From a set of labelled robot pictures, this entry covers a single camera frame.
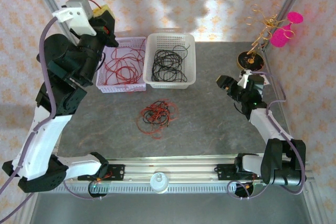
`red wires in basket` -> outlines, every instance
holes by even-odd
[[[136,84],[143,74],[145,50],[141,49],[146,40],[144,39],[139,49],[131,47],[118,47],[111,54],[111,60],[104,63],[105,81],[103,85]],[[131,51],[124,56],[117,55],[118,50],[128,48]],[[110,79],[116,79],[115,83],[108,83]]]
[[[162,130],[169,126],[171,121],[177,119],[177,106],[167,99],[159,100],[144,108],[137,119],[138,129],[154,139],[162,137]]]

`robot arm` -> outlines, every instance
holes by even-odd
[[[306,146],[302,140],[294,140],[275,120],[267,104],[262,101],[264,79],[247,71],[237,82],[231,77],[220,76],[217,85],[227,91],[235,101],[241,103],[242,113],[257,128],[266,143],[264,155],[239,154],[236,169],[261,176],[265,184],[298,186],[302,181],[302,171],[298,156],[285,138],[290,140],[305,164]],[[286,154],[290,161],[283,160]]]
[[[19,187],[26,193],[52,190],[64,179],[80,175],[100,178],[105,175],[108,166],[108,161],[98,153],[65,158],[52,155],[52,151],[63,128],[86,95],[82,87],[93,84],[92,78],[104,47],[118,47],[114,36],[114,16],[106,5],[92,11],[88,0],[69,0],[66,8],[53,15],[59,22],[68,22],[79,42],[74,45],[62,34],[54,34],[45,40],[45,60],[56,101],[56,116],[35,133],[16,174],[21,178]],[[34,132],[39,122],[50,116],[51,104],[45,83],[38,92],[36,102],[33,123],[27,136]],[[4,163],[3,170],[9,176],[18,167],[22,152],[23,148],[14,160]]]

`basket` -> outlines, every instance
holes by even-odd
[[[158,49],[173,50],[175,46],[188,48],[188,55],[183,60],[182,72],[187,82],[156,82],[152,81],[152,68],[155,52]],[[179,53],[185,57],[186,52]],[[143,80],[155,89],[186,89],[196,81],[196,53],[195,39],[190,34],[157,33],[147,38],[145,62],[143,66]]]
[[[131,37],[131,38],[117,38],[116,41],[119,43],[119,47],[117,50],[117,58],[124,56],[125,54],[131,52],[130,48],[123,48],[123,47],[131,47],[134,49],[141,49],[145,50],[146,43],[143,42],[146,38],[145,37]],[[105,47],[104,53],[106,54],[105,62],[109,62],[112,58],[112,52],[114,48]],[[115,75],[112,75],[111,78],[108,79],[107,85],[104,85],[106,80],[106,69],[104,65],[98,70],[96,86],[97,88],[103,93],[117,93],[117,92],[134,92],[134,91],[146,91],[146,83],[143,81],[143,78],[140,78],[138,83],[135,84],[113,84],[117,82],[117,78]]]

